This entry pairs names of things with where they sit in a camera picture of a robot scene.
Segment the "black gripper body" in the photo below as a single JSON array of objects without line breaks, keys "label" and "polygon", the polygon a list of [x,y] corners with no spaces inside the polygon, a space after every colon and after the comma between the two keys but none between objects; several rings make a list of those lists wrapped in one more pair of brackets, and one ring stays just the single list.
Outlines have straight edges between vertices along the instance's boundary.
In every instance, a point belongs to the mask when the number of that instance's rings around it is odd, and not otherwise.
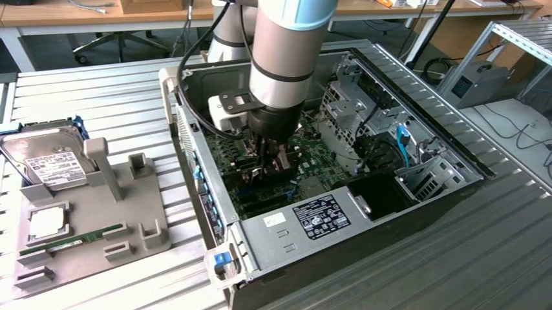
[{"label": "black gripper body", "polygon": [[247,112],[247,125],[263,139],[283,144],[298,128],[302,111],[303,103],[288,108],[263,106]]}]

